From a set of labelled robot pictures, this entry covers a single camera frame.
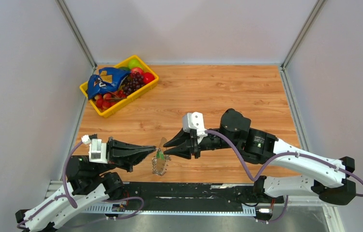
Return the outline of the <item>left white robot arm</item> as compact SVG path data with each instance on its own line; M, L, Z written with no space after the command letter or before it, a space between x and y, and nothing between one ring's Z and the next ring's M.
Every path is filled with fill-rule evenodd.
M99 202L118 204L119 210L125 210L129 201L139 201L139 208L125 218L135 216L145 202L125 191L113 169L132 172L135 165L156 150L154 145L134 145L112 137L104 143L97 134L82 136L64 162L62 186L38 206L17 211L16 227L23 232L56 232Z

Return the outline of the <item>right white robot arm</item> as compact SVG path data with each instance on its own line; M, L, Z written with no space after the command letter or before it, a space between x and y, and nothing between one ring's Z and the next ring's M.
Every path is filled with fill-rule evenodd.
M201 152L230 148L247 176L254 182L253 196L259 202L281 196L317 196L320 200L347 205L356 196L350 180L355 161L315 155L251 128L251 120L228 109L220 125L207 129L202 113L187 113L183 127L165 143L165 154L184 159L199 158Z

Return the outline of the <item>large keyring with small rings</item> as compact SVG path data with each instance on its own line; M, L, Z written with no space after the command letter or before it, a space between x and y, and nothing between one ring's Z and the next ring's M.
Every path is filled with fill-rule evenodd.
M167 139L165 137L162 137L159 146L156 149L157 150L162 150L163 153L166 150L165 147L163 147L164 143L167 142ZM168 163L171 161L171 157L169 155L165 155L165 160L157 160L156 159L156 153L152 158L152 173L158 176L164 176L167 172L167 167L168 167Z

